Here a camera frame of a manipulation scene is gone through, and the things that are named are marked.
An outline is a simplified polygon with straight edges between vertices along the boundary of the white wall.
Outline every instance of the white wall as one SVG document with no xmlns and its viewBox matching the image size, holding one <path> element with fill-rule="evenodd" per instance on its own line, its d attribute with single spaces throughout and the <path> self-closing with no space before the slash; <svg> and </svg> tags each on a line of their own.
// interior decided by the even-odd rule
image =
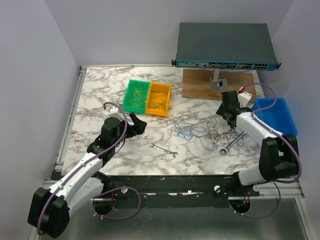
<svg viewBox="0 0 320 240">
<path fill-rule="evenodd" d="M 267 23 L 293 0 L 45 0 L 81 65 L 171 64 L 179 23 Z"/>
<path fill-rule="evenodd" d="M 295 0 L 275 34 L 273 47 L 282 66 L 261 80 L 284 97 L 298 130 L 303 164 L 301 185 L 320 237 L 320 2 Z"/>
<path fill-rule="evenodd" d="M 79 76 L 43 0 L 0 1 L 0 239 L 26 240 L 34 191 L 50 175 Z"/>
</svg>

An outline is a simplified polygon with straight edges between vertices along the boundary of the blue plastic container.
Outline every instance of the blue plastic container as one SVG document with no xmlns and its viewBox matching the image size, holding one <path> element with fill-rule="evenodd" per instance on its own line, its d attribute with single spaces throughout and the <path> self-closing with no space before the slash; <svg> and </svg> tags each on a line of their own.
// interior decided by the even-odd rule
<svg viewBox="0 0 320 240">
<path fill-rule="evenodd" d="M 274 102 L 273 97 L 256 98 L 252 110 L 270 106 Z M 268 124 L 273 129 L 283 133 L 297 136 L 297 129 L 291 117 L 286 101 L 283 97 L 278 97 L 273 107 L 268 110 L 258 111 L 256 116 Z"/>
</svg>

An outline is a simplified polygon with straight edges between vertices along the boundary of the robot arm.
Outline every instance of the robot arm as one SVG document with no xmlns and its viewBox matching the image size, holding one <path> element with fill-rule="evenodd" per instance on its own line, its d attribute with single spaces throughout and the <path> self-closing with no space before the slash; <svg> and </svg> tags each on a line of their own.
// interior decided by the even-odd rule
<svg viewBox="0 0 320 240">
<path fill-rule="evenodd" d="M 143 134 L 147 126 L 133 113 L 130 113 L 130 118 L 134 125 L 127 125 L 124 139 Z M 101 134 L 89 145 L 81 161 L 49 189 L 40 187 L 34 193 L 28 223 L 36 228 L 39 226 L 38 230 L 52 238 L 61 235 L 75 211 L 102 192 L 104 184 L 92 176 L 113 157 L 115 147 L 101 153 L 119 140 L 124 129 L 125 121 L 108 117 Z"/>
<path fill-rule="evenodd" d="M 239 127 L 244 130 L 261 146 L 259 164 L 233 174 L 234 188 L 297 175 L 298 160 L 277 135 L 286 139 L 298 153 L 296 137 L 272 130 L 255 115 L 252 116 L 251 112 L 250 108 L 241 107 L 236 91 L 222 93 L 222 103 L 216 113 L 227 120 L 232 128 Z"/>
</svg>

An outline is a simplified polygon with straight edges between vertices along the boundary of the wrench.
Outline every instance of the wrench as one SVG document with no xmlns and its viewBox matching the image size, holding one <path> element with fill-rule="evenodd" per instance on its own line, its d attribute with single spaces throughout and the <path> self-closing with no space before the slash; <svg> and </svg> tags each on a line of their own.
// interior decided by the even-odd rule
<svg viewBox="0 0 320 240">
<path fill-rule="evenodd" d="M 236 143 L 237 141 L 239 141 L 239 139 L 242 138 L 242 137 L 244 137 L 245 135 L 246 135 L 246 132 L 243 131 L 243 132 L 240 133 L 232 142 L 230 142 L 230 143 L 228 144 L 228 146 L 226 146 L 226 147 L 224 147 L 224 148 L 221 148 L 220 151 L 219 151 L 220 155 L 222 155 L 222 156 L 227 155 L 227 153 L 229 152 L 230 148 L 232 148 L 233 145 L 235 145 L 235 143 Z"/>
<path fill-rule="evenodd" d="M 162 151 L 162 152 L 165 152 L 165 153 L 167 153 L 167 154 L 170 154 L 170 155 L 171 155 L 172 157 L 174 157 L 174 158 L 176 158 L 177 155 L 179 155 L 179 153 L 177 153 L 176 151 L 169 151 L 169 150 L 164 149 L 164 148 L 162 148 L 162 147 L 156 146 L 154 143 L 151 143 L 150 148 L 152 148 L 152 149 L 158 149 L 158 150 L 160 150 L 160 151 Z"/>
</svg>

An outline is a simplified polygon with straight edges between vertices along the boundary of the green tray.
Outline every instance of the green tray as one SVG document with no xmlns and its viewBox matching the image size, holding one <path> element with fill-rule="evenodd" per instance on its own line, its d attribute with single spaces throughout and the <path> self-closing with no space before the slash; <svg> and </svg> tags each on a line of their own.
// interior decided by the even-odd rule
<svg viewBox="0 0 320 240">
<path fill-rule="evenodd" d="M 123 99 L 126 112 L 144 114 L 150 82 L 130 80 Z"/>
</svg>

